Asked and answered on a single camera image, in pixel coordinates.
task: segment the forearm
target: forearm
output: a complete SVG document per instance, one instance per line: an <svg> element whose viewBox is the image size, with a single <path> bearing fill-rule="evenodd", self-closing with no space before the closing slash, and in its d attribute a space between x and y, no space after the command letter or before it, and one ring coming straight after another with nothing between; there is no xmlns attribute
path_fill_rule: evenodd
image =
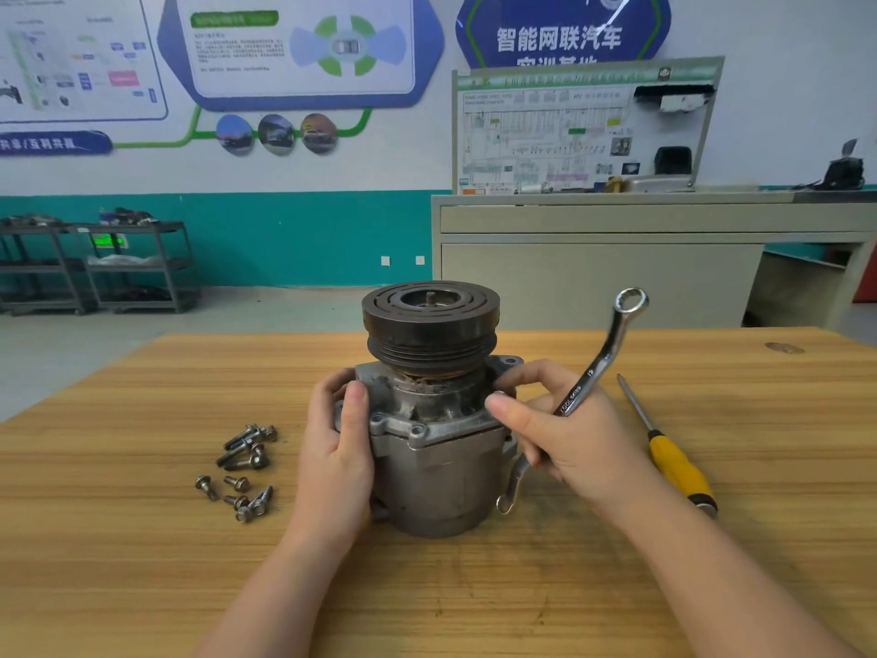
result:
<svg viewBox="0 0 877 658"><path fill-rule="evenodd" d="M196 658L304 658L340 564L332 550L284 538L238 594Z"/></svg>
<svg viewBox="0 0 877 658"><path fill-rule="evenodd" d="M644 556L700 658L861 656L663 481L611 519Z"/></svg>

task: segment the wooden table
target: wooden table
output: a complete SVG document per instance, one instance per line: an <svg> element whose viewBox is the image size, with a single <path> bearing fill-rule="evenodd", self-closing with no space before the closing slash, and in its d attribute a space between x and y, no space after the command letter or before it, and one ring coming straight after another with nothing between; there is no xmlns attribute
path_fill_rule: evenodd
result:
<svg viewBox="0 0 877 658"><path fill-rule="evenodd" d="M586 367L601 332L503 332L498 351ZM769 341L804 349L778 353ZM0 425L0 653L190 653L278 541L313 382L365 335L173 336ZM706 472L719 521L810 609L877 652L877 350L825 331L633 331L623 372ZM637 424L614 377L604 385ZM245 423L273 423L277 488L250 525L193 487ZM541 473L508 518L445 541L372 526L314 655L680 656L623 537Z"/></svg>

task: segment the floor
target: floor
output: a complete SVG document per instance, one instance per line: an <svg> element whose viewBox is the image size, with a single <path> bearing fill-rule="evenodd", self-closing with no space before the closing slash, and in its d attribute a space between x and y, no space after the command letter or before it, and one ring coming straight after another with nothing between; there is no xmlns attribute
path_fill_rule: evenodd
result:
<svg viewBox="0 0 877 658"><path fill-rule="evenodd" d="M349 332L368 288L212 288L187 314L0 316L0 422L170 332ZM877 346L877 304L841 331Z"/></svg>

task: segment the gray workbench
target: gray workbench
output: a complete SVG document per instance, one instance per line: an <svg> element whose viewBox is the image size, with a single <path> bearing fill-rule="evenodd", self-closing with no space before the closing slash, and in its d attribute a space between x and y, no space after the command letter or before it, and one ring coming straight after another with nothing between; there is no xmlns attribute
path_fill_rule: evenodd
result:
<svg viewBox="0 0 877 658"><path fill-rule="evenodd" d="M622 288L652 306L639 327L836 329L877 239L877 192L433 196L433 278L502 298L501 327L605 328ZM765 253L830 244L846 264Z"/></svg>

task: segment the yellow screwdriver handle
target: yellow screwdriver handle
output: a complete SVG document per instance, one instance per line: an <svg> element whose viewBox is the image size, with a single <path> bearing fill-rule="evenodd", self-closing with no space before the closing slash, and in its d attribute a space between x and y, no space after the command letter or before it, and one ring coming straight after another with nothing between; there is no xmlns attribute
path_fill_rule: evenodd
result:
<svg viewBox="0 0 877 658"><path fill-rule="evenodd" d="M658 470L691 502L710 517L718 511L706 477L676 444L660 430L649 431L649 448Z"/></svg>

